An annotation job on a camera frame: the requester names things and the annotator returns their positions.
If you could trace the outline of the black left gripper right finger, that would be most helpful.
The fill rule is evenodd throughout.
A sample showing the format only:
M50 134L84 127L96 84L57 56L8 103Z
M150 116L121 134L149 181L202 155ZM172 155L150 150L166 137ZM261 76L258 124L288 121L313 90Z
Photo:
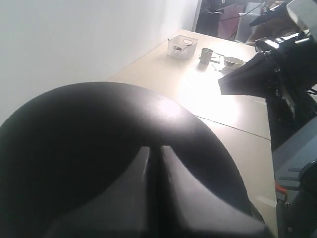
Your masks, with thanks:
M271 238L269 228L214 195L177 157L161 149L161 182L164 188L169 231L181 238Z

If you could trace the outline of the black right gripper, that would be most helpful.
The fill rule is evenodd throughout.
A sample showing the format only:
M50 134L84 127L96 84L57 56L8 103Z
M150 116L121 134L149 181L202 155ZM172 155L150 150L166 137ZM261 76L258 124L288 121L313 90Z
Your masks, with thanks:
M265 96L271 145L279 148L317 116L317 43L309 32L256 40L257 53L218 81L222 95ZM275 75L272 77L272 62Z

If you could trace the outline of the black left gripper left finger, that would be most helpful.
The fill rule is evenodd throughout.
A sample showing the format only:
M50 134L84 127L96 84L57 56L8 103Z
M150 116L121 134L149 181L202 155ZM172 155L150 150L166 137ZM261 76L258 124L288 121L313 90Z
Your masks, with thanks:
M148 160L141 147L131 164L102 194L63 215L46 233L48 238L150 238Z

